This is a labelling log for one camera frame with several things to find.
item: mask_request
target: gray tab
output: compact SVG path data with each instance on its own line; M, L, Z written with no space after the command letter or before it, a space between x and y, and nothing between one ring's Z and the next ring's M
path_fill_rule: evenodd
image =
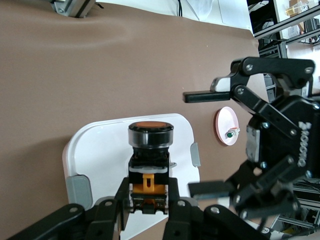
M199 149L198 149L198 143L194 142L190 146L190 153L191 153L191 160L192 160L192 165L194 167L200 167L200 156L199 156Z
M91 208L93 199L89 179L84 175L69 176L65 180L69 203L80 204L85 210Z

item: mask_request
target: cable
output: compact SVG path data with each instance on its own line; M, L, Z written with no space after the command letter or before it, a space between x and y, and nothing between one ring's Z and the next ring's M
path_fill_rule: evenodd
M181 5L181 0L178 0L179 2L179 9L178 9L178 16L182 17L182 5Z
M104 9L104 7L103 7L100 3L98 3L98 2L95 2L94 4L97 5L97 6L99 6L101 9Z

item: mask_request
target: brown table surface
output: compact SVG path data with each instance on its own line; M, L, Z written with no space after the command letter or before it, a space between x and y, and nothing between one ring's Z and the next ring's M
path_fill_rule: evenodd
M186 104L182 92L208 90L232 60L258 56L252 34L102 5L77 19L43 0L0 1L0 239L68 203L62 151L88 123L183 115L199 145L201 180L225 180L246 159L251 115L232 100ZM263 77L249 87L267 99ZM233 146L213 128L225 106L241 129ZM161 226L152 231L135 239L161 239Z

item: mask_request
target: white wall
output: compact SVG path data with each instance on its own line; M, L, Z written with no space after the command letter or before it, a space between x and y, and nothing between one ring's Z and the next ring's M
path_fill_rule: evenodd
M97 2L118 4L164 15L178 15L178 0L97 0ZM209 12L208 17L197 16L190 5L191 2L198 3L200 8L204 6L204 10ZM181 5L184 18L248 29L252 32L246 0L181 0Z

